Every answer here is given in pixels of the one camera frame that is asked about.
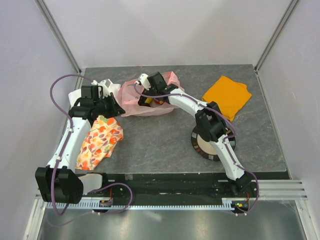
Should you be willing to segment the pink plastic bag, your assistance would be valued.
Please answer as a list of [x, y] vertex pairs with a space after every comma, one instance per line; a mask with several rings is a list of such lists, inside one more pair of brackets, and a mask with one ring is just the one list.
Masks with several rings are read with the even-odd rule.
[[[184, 89], [180, 85], [180, 81], [178, 77], [173, 71], [161, 73], [165, 82], [169, 84], [174, 84], [178, 86], [181, 90]], [[125, 110], [125, 114], [122, 117], [128, 116], [140, 116], [140, 117], [148, 117], [148, 116], [159, 116], [163, 114], [167, 114], [172, 112], [174, 109], [178, 107], [170, 105], [166, 102], [163, 104], [157, 104], [154, 100], [151, 102], [151, 106], [142, 106], [138, 104], [140, 99], [140, 95], [135, 91], [134, 85], [136, 81], [140, 80], [140, 76], [136, 79], [126, 81], [120, 90], [118, 91], [118, 95], [116, 100], [118, 104]]]

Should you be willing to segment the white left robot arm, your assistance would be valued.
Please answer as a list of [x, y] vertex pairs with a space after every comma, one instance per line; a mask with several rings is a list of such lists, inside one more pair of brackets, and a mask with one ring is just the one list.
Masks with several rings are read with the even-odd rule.
[[45, 202], [77, 204], [92, 191], [99, 197], [109, 193], [106, 175], [91, 171], [123, 139], [115, 120], [125, 113], [114, 95], [119, 89], [110, 80], [93, 81], [69, 98], [72, 108], [59, 146], [47, 166], [35, 172]]

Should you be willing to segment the yellow fake banana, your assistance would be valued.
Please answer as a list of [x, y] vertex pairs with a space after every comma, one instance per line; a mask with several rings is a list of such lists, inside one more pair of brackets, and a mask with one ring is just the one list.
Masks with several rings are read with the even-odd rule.
[[144, 104], [150, 104], [151, 102], [153, 101], [153, 98], [151, 98], [151, 97], [148, 97], [148, 98], [146, 98], [145, 100], [144, 100]]

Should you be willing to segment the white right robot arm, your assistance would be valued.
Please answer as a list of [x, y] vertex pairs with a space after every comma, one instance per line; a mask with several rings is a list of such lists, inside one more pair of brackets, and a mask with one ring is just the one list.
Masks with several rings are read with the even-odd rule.
[[230, 193], [240, 197], [247, 191], [250, 179], [230, 144], [231, 136], [227, 134], [227, 124], [230, 122], [215, 102], [206, 103], [185, 93], [175, 84], [167, 84], [159, 72], [152, 75], [142, 73], [135, 85], [143, 86], [142, 97], [158, 99], [193, 116], [198, 135], [213, 147], [224, 167]]

